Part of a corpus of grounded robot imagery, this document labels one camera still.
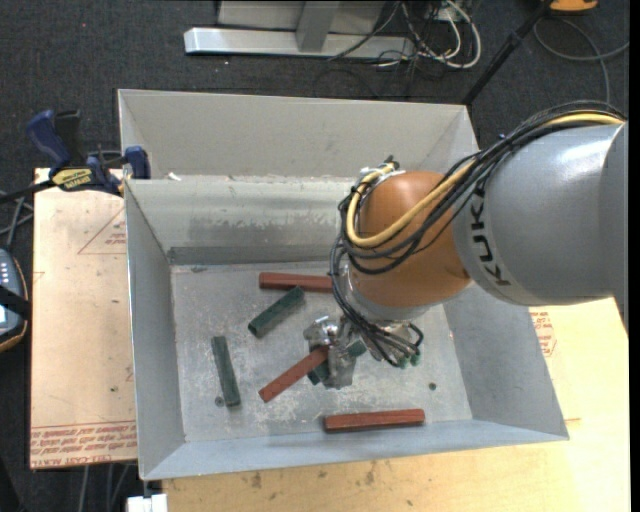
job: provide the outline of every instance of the electronic device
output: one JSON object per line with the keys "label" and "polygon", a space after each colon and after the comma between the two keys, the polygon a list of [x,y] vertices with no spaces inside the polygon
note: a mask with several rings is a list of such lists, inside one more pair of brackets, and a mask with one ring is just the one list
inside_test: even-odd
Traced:
{"label": "electronic device", "polygon": [[[0,285],[9,294],[26,300],[26,283],[22,271],[6,249],[0,249]],[[0,304],[0,352],[17,344],[27,330],[27,319],[12,309]]]}

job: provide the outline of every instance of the blue clamp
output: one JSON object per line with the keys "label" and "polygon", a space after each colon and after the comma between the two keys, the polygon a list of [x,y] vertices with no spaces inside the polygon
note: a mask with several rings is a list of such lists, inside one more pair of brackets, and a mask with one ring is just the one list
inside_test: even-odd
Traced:
{"label": "blue clamp", "polygon": [[[75,127],[79,123],[79,113],[75,114]],[[109,164],[129,164],[130,171],[126,178],[150,179],[151,166],[147,153],[140,146],[128,147],[124,156],[115,161],[104,162],[95,156],[84,158],[81,161],[72,162],[72,154],[81,155],[79,148],[73,147],[72,151],[65,144],[64,137],[56,130],[56,117],[52,110],[46,110],[37,114],[27,124],[27,135],[35,146],[44,154],[53,159],[53,166],[49,171],[49,181],[52,186],[58,186],[67,192],[78,190],[96,190],[122,195],[122,180],[111,174]],[[72,143],[77,145],[77,134],[66,133]]]}

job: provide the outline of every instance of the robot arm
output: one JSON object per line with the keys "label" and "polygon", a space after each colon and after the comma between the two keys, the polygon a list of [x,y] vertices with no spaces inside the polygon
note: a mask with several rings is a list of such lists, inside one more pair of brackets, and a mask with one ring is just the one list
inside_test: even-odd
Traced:
{"label": "robot arm", "polygon": [[628,328],[627,133],[611,108],[571,104],[534,116],[444,176],[400,171],[391,159],[368,170],[339,206],[331,252],[344,316],[305,334],[310,348],[322,339],[335,349],[331,378],[320,380],[350,383],[338,376],[342,366],[352,371],[347,348],[357,341],[393,366],[417,364],[422,333],[411,319],[472,281],[522,305],[614,296]]}

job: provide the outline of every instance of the wooden block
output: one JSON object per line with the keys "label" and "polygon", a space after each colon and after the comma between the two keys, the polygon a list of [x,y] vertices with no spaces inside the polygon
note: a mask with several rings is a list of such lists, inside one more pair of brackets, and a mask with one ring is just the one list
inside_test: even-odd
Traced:
{"label": "wooden block", "polygon": [[260,272],[258,281],[260,288],[272,290],[289,290],[299,286],[305,292],[331,293],[333,289],[329,276]]}
{"label": "wooden block", "polygon": [[324,363],[327,360],[328,355],[328,347],[319,347],[315,349],[307,357],[298,361],[286,372],[258,391],[260,398],[262,398],[265,403],[273,400],[285,389],[290,388],[310,371]]}
{"label": "wooden block", "polygon": [[422,409],[337,414],[324,419],[326,432],[356,432],[377,428],[411,427],[425,421]]}

